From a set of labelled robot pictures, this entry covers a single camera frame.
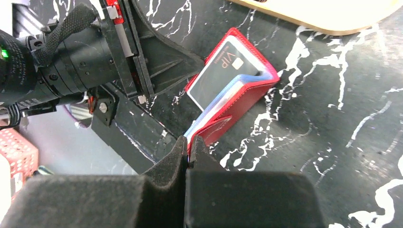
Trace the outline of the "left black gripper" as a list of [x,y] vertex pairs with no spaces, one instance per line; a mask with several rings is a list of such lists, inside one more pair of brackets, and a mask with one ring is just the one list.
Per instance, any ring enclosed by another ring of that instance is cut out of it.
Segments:
[[79,3],[32,46],[32,99],[58,99],[119,81],[128,98],[156,96],[201,72],[204,60],[156,31],[135,0]]

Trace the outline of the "orange oval tray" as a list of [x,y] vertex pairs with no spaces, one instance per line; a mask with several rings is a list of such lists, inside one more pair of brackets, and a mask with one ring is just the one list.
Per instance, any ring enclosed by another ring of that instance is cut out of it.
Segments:
[[402,0],[233,0],[234,3],[327,35],[357,33],[390,16]]

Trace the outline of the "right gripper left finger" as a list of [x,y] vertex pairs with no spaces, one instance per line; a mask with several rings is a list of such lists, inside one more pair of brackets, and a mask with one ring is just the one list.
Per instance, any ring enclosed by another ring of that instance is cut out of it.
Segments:
[[27,181],[3,228],[182,228],[185,154],[172,150],[139,175],[38,175]]

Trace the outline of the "red card holder wallet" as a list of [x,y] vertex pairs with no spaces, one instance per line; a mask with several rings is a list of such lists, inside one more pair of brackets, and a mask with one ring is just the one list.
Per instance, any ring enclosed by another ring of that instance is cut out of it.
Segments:
[[[205,66],[208,60],[210,60],[213,54],[218,50],[219,45],[229,36],[237,38],[251,51],[251,53],[264,64],[265,70],[258,72],[255,76],[246,74],[237,75],[221,90],[184,134],[188,142],[188,154],[191,154],[192,145],[196,136],[202,137],[207,146],[219,140],[221,136],[280,80],[271,63],[269,63],[236,28],[230,28],[228,30],[218,45],[206,58]],[[187,95],[190,86],[199,74],[194,76],[186,85],[185,92]]]

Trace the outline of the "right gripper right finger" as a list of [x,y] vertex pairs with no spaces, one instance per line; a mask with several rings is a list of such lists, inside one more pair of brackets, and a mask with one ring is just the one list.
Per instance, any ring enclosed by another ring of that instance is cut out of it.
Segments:
[[309,179],[281,171],[226,171],[196,136],[186,173],[187,228],[323,228]]

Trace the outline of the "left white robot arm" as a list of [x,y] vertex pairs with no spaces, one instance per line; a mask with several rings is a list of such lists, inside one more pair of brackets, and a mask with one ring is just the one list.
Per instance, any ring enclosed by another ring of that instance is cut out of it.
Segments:
[[204,61],[156,31],[134,0],[77,4],[63,21],[42,24],[22,0],[9,2],[13,31],[0,33],[0,112],[14,128],[27,115],[87,103],[109,125],[120,82],[127,99],[144,103],[198,74]]

